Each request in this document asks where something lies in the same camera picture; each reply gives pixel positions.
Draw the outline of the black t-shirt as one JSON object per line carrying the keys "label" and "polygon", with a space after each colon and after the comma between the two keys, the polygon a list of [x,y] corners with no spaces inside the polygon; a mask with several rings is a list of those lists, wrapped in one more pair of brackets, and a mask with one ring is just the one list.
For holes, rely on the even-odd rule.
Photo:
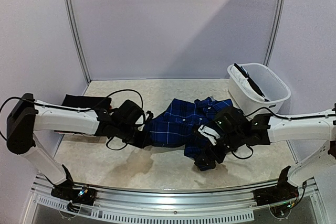
{"label": "black t-shirt", "polygon": [[110,108],[112,99],[106,97],[75,96],[67,94],[62,106],[81,109],[106,109]]}

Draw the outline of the blue plaid shirt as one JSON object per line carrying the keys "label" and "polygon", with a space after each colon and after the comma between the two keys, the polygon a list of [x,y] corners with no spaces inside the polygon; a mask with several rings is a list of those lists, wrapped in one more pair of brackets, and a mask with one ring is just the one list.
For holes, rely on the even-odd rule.
{"label": "blue plaid shirt", "polygon": [[209,126],[219,134],[220,129],[212,126],[212,120],[224,108],[233,106],[231,99],[217,101],[211,97],[196,99],[193,103],[173,99],[167,109],[149,124],[143,131],[155,147],[184,147],[184,155],[191,158],[199,170],[213,169],[224,161],[223,147],[215,147],[208,138],[197,131],[202,125]]}

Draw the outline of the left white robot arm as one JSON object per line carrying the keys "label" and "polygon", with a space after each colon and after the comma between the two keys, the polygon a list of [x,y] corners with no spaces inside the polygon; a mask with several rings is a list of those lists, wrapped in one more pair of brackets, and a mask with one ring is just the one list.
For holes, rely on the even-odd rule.
{"label": "left white robot arm", "polygon": [[144,148],[150,145],[139,128],[153,119],[151,111],[125,100],[119,107],[111,106],[110,97],[66,95],[61,105],[34,99],[25,93],[6,121],[8,150],[31,162],[67,200],[78,195],[78,188],[64,165],[57,163],[35,136],[36,131],[51,130],[60,134],[89,137],[117,137],[126,145]]}

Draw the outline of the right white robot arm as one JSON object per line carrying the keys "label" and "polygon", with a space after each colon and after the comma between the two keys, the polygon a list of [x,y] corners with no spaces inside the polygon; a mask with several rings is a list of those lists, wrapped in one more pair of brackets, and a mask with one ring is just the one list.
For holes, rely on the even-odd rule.
{"label": "right white robot arm", "polygon": [[200,170],[213,169],[224,161],[227,153],[245,145],[270,145],[287,140],[321,140],[324,144],[295,166],[284,168],[279,184],[271,190],[276,201],[284,200],[291,194],[292,186],[302,185],[307,179],[335,165],[335,110],[282,116],[268,110],[250,114],[228,106],[218,112],[215,118],[194,129],[195,135],[206,141],[194,164]]}

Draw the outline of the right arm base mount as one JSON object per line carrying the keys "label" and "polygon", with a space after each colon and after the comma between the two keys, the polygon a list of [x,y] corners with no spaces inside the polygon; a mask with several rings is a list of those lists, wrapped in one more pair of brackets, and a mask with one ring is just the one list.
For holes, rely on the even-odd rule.
{"label": "right arm base mount", "polygon": [[253,191],[254,200],[257,206],[270,205],[281,201],[295,198],[293,203],[289,203],[286,208],[291,209],[301,202],[307,187],[307,181],[302,183],[302,196],[299,197],[298,186],[294,186],[288,182],[288,173],[291,166],[285,167],[277,180],[275,186],[255,189]]}

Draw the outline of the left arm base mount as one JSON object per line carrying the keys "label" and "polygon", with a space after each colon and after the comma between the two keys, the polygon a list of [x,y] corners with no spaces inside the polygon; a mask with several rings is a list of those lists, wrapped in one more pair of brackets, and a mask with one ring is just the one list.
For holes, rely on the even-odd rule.
{"label": "left arm base mount", "polygon": [[69,170],[65,165],[62,165],[62,167],[65,170],[66,180],[59,185],[53,185],[51,195],[59,199],[72,201],[73,204],[93,206],[97,190],[88,185],[76,186]]}

